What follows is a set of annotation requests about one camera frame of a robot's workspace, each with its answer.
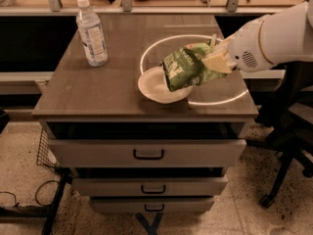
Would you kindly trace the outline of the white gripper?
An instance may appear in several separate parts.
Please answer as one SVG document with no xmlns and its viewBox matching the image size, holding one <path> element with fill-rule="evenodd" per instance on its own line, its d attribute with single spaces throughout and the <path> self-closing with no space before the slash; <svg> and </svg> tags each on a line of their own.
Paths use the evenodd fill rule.
<svg viewBox="0 0 313 235">
<path fill-rule="evenodd" d="M 261 28 L 266 19 L 262 16 L 244 24 L 233 35 L 225 38 L 212 49 L 213 56 L 203 58 L 201 61 L 210 71 L 231 73 L 221 54 L 227 53 L 236 62 L 237 68 L 245 72 L 266 71 L 274 67 L 267 60 L 261 48 Z"/>
</svg>

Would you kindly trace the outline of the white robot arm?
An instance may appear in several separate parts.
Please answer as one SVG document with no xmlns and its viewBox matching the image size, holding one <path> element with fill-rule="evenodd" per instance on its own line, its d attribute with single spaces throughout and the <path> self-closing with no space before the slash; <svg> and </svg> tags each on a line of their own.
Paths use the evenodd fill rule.
<svg viewBox="0 0 313 235">
<path fill-rule="evenodd" d="M 244 24 L 201 59 L 211 71 L 267 71 L 278 64 L 313 61 L 313 0 Z"/>
</svg>

